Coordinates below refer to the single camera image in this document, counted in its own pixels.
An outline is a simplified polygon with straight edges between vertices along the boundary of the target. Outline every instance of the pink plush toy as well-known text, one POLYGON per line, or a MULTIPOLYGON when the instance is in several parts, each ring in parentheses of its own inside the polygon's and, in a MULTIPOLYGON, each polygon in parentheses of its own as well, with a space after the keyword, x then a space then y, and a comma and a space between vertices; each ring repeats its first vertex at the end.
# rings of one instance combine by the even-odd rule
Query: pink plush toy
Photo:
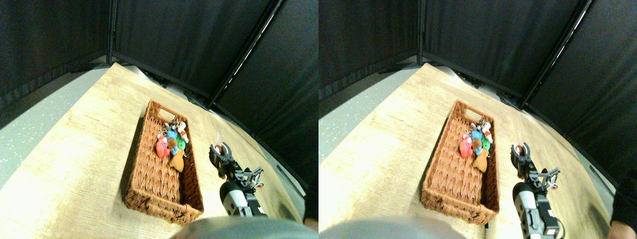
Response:
POLYGON ((157 135, 157 145, 155 146, 155 149, 157 150, 157 156, 159 157, 166 157, 170 153, 166 137, 161 134, 157 135))
POLYGON ((462 137, 462 141, 460 141, 460 156, 463 158, 468 158, 473 154, 473 150, 471 149, 471 137, 468 135, 464 135, 462 137))

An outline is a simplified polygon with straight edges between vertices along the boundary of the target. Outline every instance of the wicker basket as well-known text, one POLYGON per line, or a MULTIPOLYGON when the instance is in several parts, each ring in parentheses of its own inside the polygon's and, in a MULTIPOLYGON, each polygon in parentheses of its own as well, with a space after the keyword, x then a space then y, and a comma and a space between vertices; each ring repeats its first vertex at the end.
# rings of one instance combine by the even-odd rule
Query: wicker basket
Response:
POLYGON ((159 157, 155 152, 158 129, 164 123, 179 120, 188 123, 186 117, 150 100, 137 145, 135 160, 128 183, 125 203, 128 208, 161 217, 178 224, 188 223, 203 213, 203 200, 197 179, 192 138, 186 144, 183 171, 168 166, 170 156, 159 157), (160 109, 175 116, 168 120, 159 115, 160 109))
POLYGON ((492 117, 462 101, 454 103, 422 184, 420 200, 426 208, 479 225, 497 215, 500 208, 495 128, 492 117), (470 124, 477 124, 477 120, 466 115, 467 110, 491 123, 493 144, 485 173, 473 167, 475 154, 465 159, 458 149, 464 130, 471 131, 470 124))

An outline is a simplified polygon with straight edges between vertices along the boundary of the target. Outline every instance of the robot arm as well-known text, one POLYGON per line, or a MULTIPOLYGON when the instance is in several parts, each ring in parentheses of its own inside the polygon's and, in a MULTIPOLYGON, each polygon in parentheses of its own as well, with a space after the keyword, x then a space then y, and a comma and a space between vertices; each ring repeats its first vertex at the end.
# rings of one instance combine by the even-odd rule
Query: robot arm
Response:
POLYGON ((551 171, 544 169, 538 173, 526 143, 511 146, 511 163, 518 170, 518 177, 524 179, 524 182, 513 187, 513 202, 524 238, 555 239, 559 231, 564 229, 558 225, 559 219, 551 210, 547 194, 549 189, 557 188, 559 168, 551 171))
POLYGON ((219 189, 219 196, 228 215, 267 217, 254 196, 257 188, 263 186, 263 182, 259 181, 263 172, 261 167, 255 171, 250 171, 250 168, 242 170, 225 142, 222 146, 210 145, 210 162, 218 169, 219 177, 226 179, 219 189))

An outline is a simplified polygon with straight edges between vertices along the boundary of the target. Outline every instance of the black sleeve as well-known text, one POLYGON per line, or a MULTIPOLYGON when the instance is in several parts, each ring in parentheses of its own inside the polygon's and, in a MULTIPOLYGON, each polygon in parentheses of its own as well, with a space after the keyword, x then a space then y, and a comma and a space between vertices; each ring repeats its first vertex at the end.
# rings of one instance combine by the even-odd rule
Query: black sleeve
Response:
POLYGON ((637 231, 637 170, 628 171, 626 178, 619 185, 610 221, 626 223, 637 231))
POLYGON ((305 190, 305 219, 319 220, 319 179, 318 176, 313 178, 309 184, 310 188, 305 190))

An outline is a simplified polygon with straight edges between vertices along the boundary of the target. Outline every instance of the black cable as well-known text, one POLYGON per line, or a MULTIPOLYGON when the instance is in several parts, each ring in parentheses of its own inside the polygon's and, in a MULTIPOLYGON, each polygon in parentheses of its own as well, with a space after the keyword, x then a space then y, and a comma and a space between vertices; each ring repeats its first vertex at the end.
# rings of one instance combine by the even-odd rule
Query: black cable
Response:
POLYGON ((557 218, 557 221, 559 222, 559 224, 562 225, 562 237, 560 239, 564 239, 564 237, 566 236, 566 228, 564 227, 564 223, 562 223, 562 221, 559 220, 559 218, 557 218))

